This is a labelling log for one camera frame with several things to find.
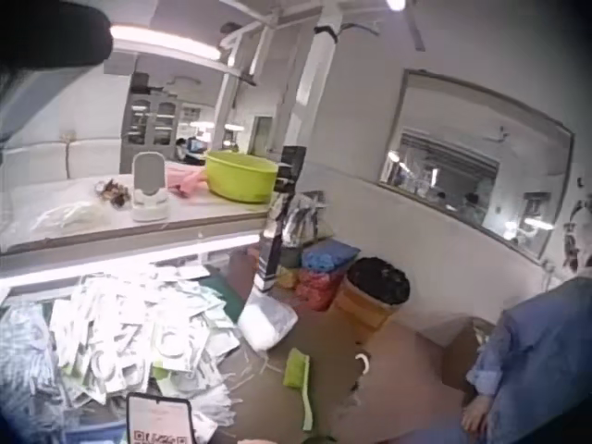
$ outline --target hand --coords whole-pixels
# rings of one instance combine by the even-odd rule
[[[487,414],[491,409],[492,403],[492,396],[477,396],[464,409],[462,415],[462,428],[471,435],[483,435],[487,431]]]

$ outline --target cabinet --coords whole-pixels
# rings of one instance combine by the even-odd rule
[[[121,134],[119,172],[131,173],[134,155],[155,151],[172,160],[179,123],[179,101],[165,93],[130,94]]]

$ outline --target cardboard box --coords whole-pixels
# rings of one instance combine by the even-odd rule
[[[461,332],[444,349],[442,356],[442,382],[464,392],[464,403],[476,395],[475,388],[466,380],[479,355],[480,338],[489,336],[494,325],[476,317],[469,318]]]

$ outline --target pile of packets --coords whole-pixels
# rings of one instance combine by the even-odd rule
[[[150,391],[152,378],[163,396],[190,400],[198,443],[234,423],[240,400],[218,365],[240,347],[238,330],[219,293],[175,270],[87,276],[69,300],[54,301],[49,332],[65,409]]]

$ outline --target green brush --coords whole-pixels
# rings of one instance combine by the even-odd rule
[[[304,424],[302,430],[310,432],[313,429],[313,409],[308,399],[308,377],[311,368],[311,357],[298,349],[290,350],[286,371],[284,372],[284,386],[300,390],[304,404]]]

